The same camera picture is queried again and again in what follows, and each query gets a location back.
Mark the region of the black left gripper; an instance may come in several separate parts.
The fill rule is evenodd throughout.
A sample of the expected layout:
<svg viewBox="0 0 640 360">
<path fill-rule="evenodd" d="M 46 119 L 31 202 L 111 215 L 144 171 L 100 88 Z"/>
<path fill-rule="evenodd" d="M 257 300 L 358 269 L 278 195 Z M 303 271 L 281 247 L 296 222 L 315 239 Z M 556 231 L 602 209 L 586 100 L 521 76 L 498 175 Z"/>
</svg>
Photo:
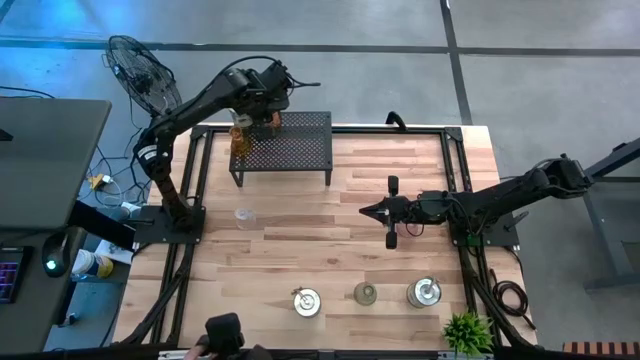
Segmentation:
<svg viewBox="0 0 640 360">
<path fill-rule="evenodd" d="M 290 82 L 249 83 L 241 86 L 238 94 L 238 114 L 255 121 L 263 121 L 258 126 L 259 136 L 272 136 L 271 117 L 273 113 L 289 107 L 288 91 Z M 277 113 L 277 131 L 282 128 L 281 113 Z"/>
</svg>

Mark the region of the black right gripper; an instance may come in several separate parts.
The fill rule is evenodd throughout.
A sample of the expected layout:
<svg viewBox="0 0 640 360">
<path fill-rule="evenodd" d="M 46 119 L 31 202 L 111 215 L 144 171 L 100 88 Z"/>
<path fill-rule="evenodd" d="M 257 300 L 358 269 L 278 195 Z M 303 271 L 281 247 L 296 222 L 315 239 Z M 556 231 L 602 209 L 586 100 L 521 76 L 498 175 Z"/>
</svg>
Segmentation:
<svg viewBox="0 0 640 360">
<path fill-rule="evenodd" d="M 380 223 L 387 223 L 386 248 L 396 249 L 398 243 L 396 225 L 398 223 L 418 224 L 418 218 L 414 203 L 407 197 L 398 195 L 399 178 L 397 176 L 388 176 L 388 192 L 389 196 L 385 201 L 360 208 L 359 213 Z"/>
</svg>

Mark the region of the amber glass candlestick holder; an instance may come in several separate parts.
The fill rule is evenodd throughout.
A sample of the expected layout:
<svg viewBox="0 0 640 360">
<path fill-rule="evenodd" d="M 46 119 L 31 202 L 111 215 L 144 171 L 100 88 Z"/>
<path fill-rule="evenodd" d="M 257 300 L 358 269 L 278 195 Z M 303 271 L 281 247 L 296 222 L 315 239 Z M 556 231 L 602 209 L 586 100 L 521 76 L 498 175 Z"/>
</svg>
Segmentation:
<svg viewBox="0 0 640 360">
<path fill-rule="evenodd" d="M 234 126 L 230 129 L 229 134 L 231 136 L 231 154 L 236 157 L 247 156 L 251 151 L 251 142 L 246 131 L 241 127 Z"/>
</svg>

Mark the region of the silver candle tin green label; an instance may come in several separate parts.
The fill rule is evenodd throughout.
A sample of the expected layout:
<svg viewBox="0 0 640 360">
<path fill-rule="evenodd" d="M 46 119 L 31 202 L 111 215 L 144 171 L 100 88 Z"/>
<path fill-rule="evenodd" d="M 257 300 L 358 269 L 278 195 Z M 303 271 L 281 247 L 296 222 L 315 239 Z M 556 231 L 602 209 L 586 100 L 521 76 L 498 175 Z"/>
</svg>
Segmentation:
<svg viewBox="0 0 640 360">
<path fill-rule="evenodd" d="M 433 277 L 425 277 L 414 281 L 407 287 L 407 301 L 415 308 L 436 305 L 442 297 L 439 283 Z"/>
</svg>

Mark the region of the clear glass candlestick holder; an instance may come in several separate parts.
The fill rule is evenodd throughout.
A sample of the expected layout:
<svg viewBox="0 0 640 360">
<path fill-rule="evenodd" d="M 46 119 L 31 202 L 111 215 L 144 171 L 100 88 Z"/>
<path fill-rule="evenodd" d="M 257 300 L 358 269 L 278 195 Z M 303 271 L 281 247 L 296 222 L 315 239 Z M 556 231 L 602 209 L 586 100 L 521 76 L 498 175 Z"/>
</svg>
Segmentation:
<svg viewBox="0 0 640 360">
<path fill-rule="evenodd" d="M 236 220 L 236 226 L 240 230 L 254 230 L 257 226 L 256 215 L 250 209 L 238 208 L 234 211 L 234 217 Z"/>
</svg>

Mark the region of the silver candle tin purple label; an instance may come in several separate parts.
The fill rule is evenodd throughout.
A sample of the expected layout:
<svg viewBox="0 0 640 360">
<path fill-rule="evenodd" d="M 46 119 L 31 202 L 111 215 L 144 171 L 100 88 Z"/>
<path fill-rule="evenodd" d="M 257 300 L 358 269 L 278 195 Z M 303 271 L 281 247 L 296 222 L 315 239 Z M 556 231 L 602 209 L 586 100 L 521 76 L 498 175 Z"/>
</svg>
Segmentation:
<svg viewBox="0 0 640 360">
<path fill-rule="evenodd" d="M 311 288 L 299 287 L 292 292 L 293 307 L 298 315 L 304 318 L 313 318 L 321 311 L 321 297 Z"/>
</svg>

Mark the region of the black perforated metal shelf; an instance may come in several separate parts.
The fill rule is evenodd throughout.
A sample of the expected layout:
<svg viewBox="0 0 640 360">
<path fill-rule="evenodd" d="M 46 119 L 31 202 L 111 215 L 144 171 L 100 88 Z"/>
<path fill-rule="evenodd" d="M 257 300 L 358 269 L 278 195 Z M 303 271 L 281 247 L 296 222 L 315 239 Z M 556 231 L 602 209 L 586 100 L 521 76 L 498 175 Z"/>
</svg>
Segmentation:
<svg viewBox="0 0 640 360">
<path fill-rule="evenodd" d="M 258 127 L 245 130 L 251 142 L 247 156 L 230 156 L 229 172 L 238 187 L 246 172 L 324 173 L 330 186 L 333 171 L 332 116 L 330 112 L 282 112 L 282 128 L 272 136 L 259 136 Z"/>
</svg>

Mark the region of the black floor fan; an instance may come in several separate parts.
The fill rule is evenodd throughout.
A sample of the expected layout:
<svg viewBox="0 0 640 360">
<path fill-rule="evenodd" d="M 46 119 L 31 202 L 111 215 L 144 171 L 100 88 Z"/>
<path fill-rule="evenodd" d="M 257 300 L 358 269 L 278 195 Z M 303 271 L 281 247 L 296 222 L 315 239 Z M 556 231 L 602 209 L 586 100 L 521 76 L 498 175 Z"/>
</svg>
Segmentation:
<svg viewBox="0 0 640 360">
<path fill-rule="evenodd" d="M 152 118 L 183 103 L 174 72 L 135 38 L 110 36 L 105 59 L 128 97 Z"/>
</svg>

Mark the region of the green potted plant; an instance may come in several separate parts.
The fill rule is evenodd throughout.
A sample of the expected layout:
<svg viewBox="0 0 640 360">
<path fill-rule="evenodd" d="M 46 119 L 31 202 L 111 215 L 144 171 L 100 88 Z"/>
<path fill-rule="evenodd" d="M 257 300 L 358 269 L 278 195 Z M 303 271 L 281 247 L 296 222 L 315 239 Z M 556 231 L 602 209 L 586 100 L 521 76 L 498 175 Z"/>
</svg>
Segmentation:
<svg viewBox="0 0 640 360">
<path fill-rule="evenodd" d="M 453 314 L 444 326 L 442 334 L 456 355 L 479 356 L 492 352 L 491 326 L 491 320 L 475 312 L 465 312 Z"/>
</svg>

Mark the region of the white yellow wipes canister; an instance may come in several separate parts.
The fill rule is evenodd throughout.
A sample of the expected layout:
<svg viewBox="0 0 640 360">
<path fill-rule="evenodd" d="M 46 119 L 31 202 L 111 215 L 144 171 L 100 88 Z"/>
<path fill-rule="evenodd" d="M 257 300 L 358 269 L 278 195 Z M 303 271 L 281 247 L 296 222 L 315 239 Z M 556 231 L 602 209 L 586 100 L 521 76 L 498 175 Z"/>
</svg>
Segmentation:
<svg viewBox="0 0 640 360">
<path fill-rule="evenodd" d="M 78 251 L 72 267 L 72 274 L 80 277 L 105 279 L 114 269 L 111 259 L 84 249 Z"/>
</svg>

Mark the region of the grey desk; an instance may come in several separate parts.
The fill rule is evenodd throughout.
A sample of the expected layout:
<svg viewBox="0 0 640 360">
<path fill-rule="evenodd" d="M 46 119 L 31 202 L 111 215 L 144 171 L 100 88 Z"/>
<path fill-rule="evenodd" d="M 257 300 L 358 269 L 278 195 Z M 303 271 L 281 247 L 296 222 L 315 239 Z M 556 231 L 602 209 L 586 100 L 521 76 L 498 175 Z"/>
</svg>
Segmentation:
<svg viewBox="0 0 640 360">
<path fill-rule="evenodd" d="M 61 311 L 74 258 L 86 238 L 71 222 L 77 198 L 112 105 L 107 100 L 0 99 L 0 248 L 24 247 L 14 303 L 0 304 L 0 358 L 39 352 Z M 69 235 L 69 268 L 46 275 L 41 250 L 52 234 Z"/>
</svg>

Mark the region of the silver aluminium bar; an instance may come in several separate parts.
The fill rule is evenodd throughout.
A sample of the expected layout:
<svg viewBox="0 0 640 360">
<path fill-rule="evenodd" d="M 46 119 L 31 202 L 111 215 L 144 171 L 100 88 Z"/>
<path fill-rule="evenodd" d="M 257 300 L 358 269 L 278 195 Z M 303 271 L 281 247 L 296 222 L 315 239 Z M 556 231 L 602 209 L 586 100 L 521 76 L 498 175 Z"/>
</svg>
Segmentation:
<svg viewBox="0 0 640 360">
<path fill-rule="evenodd" d="M 157 360 L 214 360 L 212 354 L 196 355 L 190 350 L 161 351 Z"/>
</svg>

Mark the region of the black computer mouse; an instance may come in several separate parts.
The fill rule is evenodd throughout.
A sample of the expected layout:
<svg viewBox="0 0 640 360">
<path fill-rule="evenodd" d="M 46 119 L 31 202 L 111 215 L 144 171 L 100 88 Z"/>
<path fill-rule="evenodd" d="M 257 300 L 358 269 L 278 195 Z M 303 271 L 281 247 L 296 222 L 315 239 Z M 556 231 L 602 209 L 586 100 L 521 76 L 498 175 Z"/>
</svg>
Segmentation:
<svg viewBox="0 0 640 360">
<path fill-rule="evenodd" d="M 58 232 L 50 235 L 42 245 L 41 262 L 47 276 L 61 277 L 66 273 L 70 263 L 68 246 L 69 235 Z"/>
</svg>

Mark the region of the red black striped mat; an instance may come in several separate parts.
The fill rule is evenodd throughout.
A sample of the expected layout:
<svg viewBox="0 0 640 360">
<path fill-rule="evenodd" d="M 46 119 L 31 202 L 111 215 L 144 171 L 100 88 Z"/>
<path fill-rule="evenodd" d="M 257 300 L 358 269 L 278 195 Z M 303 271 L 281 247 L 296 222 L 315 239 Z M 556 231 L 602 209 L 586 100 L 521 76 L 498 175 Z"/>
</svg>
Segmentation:
<svg viewBox="0 0 640 360">
<path fill-rule="evenodd" d="M 575 354 L 640 360 L 640 342 L 565 342 L 562 350 Z"/>
</svg>

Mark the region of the black keyboard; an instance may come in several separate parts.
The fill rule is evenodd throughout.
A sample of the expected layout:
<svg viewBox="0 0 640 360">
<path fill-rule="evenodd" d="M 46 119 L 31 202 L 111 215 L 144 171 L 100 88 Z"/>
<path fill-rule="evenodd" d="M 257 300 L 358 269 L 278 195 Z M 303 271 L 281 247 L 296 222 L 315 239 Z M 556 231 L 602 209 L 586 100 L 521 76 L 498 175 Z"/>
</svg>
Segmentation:
<svg viewBox="0 0 640 360">
<path fill-rule="evenodd" d="M 15 302 L 26 255 L 24 247 L 0 248 L 0 304 Z"/>
</svg>

